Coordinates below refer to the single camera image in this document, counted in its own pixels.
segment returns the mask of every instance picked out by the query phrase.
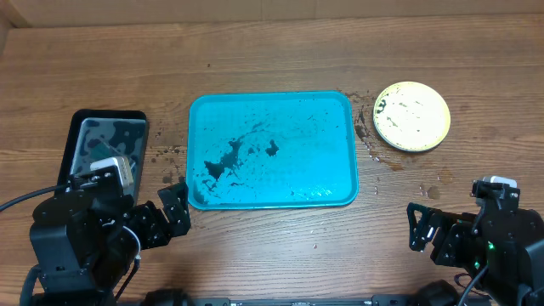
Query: black cable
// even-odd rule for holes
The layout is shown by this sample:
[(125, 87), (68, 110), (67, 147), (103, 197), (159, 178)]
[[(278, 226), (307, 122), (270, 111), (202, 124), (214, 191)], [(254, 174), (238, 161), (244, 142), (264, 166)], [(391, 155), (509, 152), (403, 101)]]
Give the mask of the black cable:
[(15, 198), (5, 204), (2, 204), (0, 206), (0, 212), (5, 210), (6, 208), (9, 208), (9, 207), (12, 207), (13, 205), (19, 203), (19, 202), (22, 202), (24, 200), (28, 200), (30, 198), (33, 198), (35, 196), (40, 196), (40, 195), (43, 195), (43, 194), (46, 194), (48, 192), (52, 192), (52, 191), (56, 191), (56, 190), (63, 190), (63, 189), (66, 189), (67, 187), (69, 187), (68, 184), (62, 184), (62, 185), (57, 185), (57, 186), (51, 186), (51, 187), (48, 187), (48, 188), (44, 188), (42, 190), (36, 190), (36, 191), (33, 191), (29, 194), (26, 194), (26, 195), (22, 195), (18, 198)]
[(31, 306), (32, 292), (34, 291), (34, 285), (36, 285), (36, 279), (39, 273), (40, 267), (38, 267), (38, 265), (35, 265), (30, 271), (28, 271), (25, 283), (23, 284), (23, 290), (20, 292), (20, 306)]
[(468, 284), (467, 288), (465, 289), (465, 291), (462, 293), (461, 295), (461, 298), (459, 299), (459, 303), (457, 303), (457, 306), (463, 306), (464, 303), (465, 303), (465, 299), (467, 298), (467, 295), (468, 293), (472, 290), (472, 288), (474, 287), (474, 285), (476, 285), (476, 283), (479, 281), (479, 279), (482, 278), (482, 276), (484, 276), (484, 274), (487, 272), (487, 270), (489, 269), (489, 267), (486, 265), (484, 266), (480, 271), (479, 273), (470, 281), (470, 283)]
[(128, 275), (127, 279), (125, 280), (124, 283), (122, 283), (121, 288), (119, 289), (119, 291), (116, 294), (116, 300), (118, 300), (119, 297), (122, 295), (122, 292), (125, 291), (125, 288), (128, 286), (128, 283), (130, 282), (130, 280), (133, 278), (133, 276), (136, 274), (136, 272), (138, 272), (138, 268), (139, 268), (139, 259), (136, 258), (136, 259), (134, 259), (133, 270), (130, 271), (130, 274)]
[[(467, 289), (467, 287), (464, 286), (464, 285), (462, 285), (462, 284), (461, 284), (461, 281), (460, 281), (460, 279), (461, 279), (463, 276), (470, 276), (470, 274), (469, 274), (469, 273), (460, 273), (460, 274), (458, 274), (458, 275), (455, 275), (455, 276), (453, 276), (453, 281), (454, 281), (459, 287), (461, 287), (461, 288), (463, 288), (463, 289)], [(488, 298), (488, 297), (489, 297), (487, 294), (482, 294), (482, 293), (476, 292), (476, 291), (474, 291), (474, 290), (471, 290), (470, 292), (472, 292), (472, 293), (474, 293), (474, 294), (478, 294), (479, 296), (484, 297), (484, 298)]]

